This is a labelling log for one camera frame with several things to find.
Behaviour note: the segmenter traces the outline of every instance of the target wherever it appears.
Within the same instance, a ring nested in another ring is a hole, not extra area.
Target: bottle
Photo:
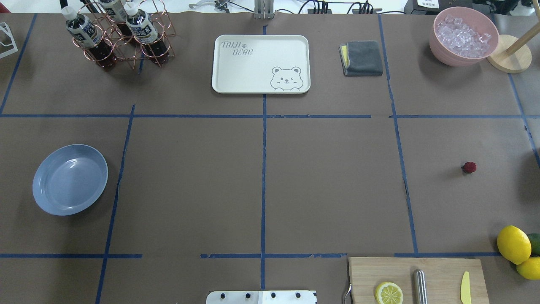
[[[112,47],[105,43],[103,36],[96,30],[88,17],[78,14],[77,11],[66,6],[62,9],[66,18],[66,29],[75,38],[78,44],[90,52],[96,63],[104,68],[111,69],[116,64],[116,55]]]
[[[126,24],[130,27],[137,40],[143,44],[144,53],[153,63],[162,65],[168,61],[167,46],[152,24],[147,12],[139,10],[133,2],[126,2],[124,9],[127,13]]]
[[[114,21],[120,34],[126,37],[133,36],[130,28],[125,24],[127,14],[122,0],[99,0],[99,4],[101,4],[110,19]]]

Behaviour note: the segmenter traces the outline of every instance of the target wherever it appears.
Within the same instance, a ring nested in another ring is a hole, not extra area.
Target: white bracket
[[[255,0],[255,19],[274,18],[274,0]]]
[[[13,34],[11,33],[11,30],[9,28],[9,25],[5,22],[0,23],[0,30],[5,34],[2,35],[0,33],[0,44],[3,46],[0,48],[0,58],[4,58],[5,56],[11,55],[18,51],[17,45],[15,44],[15,39],[13,38]]]
[[[317,304],[317,296],[310,290],[211,292],[206,304]]]

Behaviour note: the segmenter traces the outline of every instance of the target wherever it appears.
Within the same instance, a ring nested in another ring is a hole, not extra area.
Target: yellow knife
[[[463,304],[471,304],[471,286],[469,282],[469,272],[463,273],[461,279],[461,301]]]

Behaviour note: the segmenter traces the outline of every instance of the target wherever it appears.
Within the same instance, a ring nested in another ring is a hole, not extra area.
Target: silver metal cylinder
[[[416,304],[428,304],[428,292],[426,290],[426,275],[424,271],[414,271],[414,287],[416,290]]]

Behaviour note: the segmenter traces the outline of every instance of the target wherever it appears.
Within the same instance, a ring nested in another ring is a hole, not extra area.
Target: raspberry
[[[465,173],[473,173],[476,171],[476,164],[473,162],[466,162],[463,166],[461,166],[461,169]]]

